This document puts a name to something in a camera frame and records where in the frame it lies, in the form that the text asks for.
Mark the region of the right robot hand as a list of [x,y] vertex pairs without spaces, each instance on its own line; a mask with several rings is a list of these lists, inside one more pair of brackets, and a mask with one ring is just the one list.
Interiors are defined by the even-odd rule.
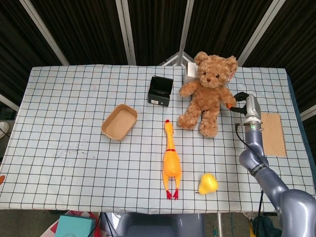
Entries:
[[239,92],[234,98],[237,102],[245,101],[245,105],[242,108],[228,105],[230,111],[243,114],[248,120],[256,119],[257,121],[261,121],[261,108],[257,98],[253,94]]

